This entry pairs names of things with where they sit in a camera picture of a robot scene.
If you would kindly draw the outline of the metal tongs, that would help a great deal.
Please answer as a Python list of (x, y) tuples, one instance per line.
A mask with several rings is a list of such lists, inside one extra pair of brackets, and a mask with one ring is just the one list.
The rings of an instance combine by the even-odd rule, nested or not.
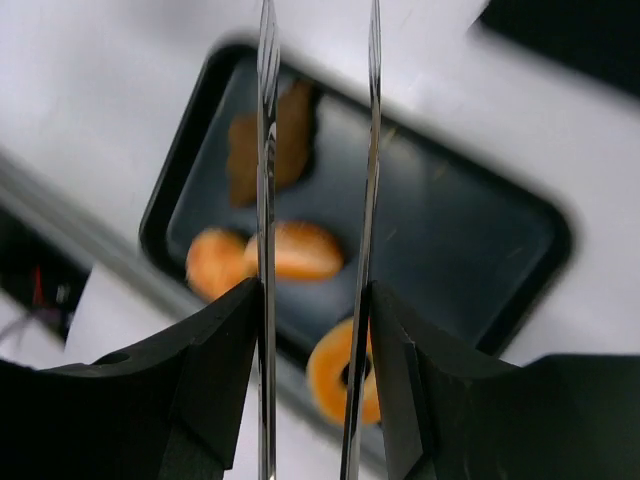
[[(368, 76), (371, 109), (364, 216), (357, 270), (357, 295), (347, 382), (340, 477), (357, 479), (360, 470), (364, 382), (371, 288), (369, 286), (373, 225), (379, 182), (381, 133), (380, 3), (371, 3)], [(263, 297), (259, 330), (260, 447), (258, 477), (276, 477), (276, 315), (275, 315), (275, 160), (277, 140), (280, 42), (274, 3), (262, 3), (257, 55), (257, 259)]]

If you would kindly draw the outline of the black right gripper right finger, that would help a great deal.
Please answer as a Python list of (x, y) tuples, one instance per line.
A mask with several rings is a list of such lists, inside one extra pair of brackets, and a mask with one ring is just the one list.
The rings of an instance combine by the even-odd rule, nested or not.
[(374, 283), (370, 328), (392, 479), (635, 479), (639, 360), (515, 366), (422, 320)]

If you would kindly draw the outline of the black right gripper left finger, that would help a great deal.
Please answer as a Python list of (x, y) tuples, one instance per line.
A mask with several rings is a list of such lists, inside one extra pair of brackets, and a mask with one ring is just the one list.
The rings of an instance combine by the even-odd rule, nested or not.
[(1, 365), (5, 479), (220, 479), (234, 462), (256, 280), (92, 364)]

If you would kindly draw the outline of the brown chocolate croissant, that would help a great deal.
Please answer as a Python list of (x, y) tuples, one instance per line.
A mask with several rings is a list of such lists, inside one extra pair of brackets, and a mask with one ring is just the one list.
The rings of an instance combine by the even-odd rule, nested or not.
[[(314, 86), (297, 79), (280, 96), (277, 108), (275, 189), (295, 184), (310, 159), (311, 137), (315, 122)], [(229, 156), (226, 173), (229, 199), (234, 207), (245, 207), (257, 198), (258, 161), (257, 115), (234, 118), (228, 132)]]

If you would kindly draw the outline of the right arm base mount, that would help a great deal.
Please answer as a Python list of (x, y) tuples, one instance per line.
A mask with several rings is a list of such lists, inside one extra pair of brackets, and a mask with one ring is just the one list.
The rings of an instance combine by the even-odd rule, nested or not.
[(1, 210), (1, 292), (24, 309), (1, 339), (38, 325), (65, 344), (91, 268), (16, 215)]

